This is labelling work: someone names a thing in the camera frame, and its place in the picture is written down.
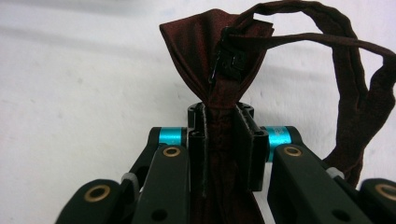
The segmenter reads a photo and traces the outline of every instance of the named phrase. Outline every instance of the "white wall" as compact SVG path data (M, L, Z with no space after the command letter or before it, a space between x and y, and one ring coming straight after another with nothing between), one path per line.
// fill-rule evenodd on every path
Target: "white wall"
M198 98L175 69L159 24L257 1L0 1L0 223L53 223L96 178L119 181L154 126L186 126ZM358 37L396 50L395 1L323 1ZM302 14L265 18L275 35L317 32ZM361 51L367 78L381 58ZM334 146L338 93L331 51L268 51L242 100L261 125L296 126L321 158ZM366 148L362 179L396 180L396 113ZM267 169L267 181L270 169ZM256 193L268 223L265 191Z

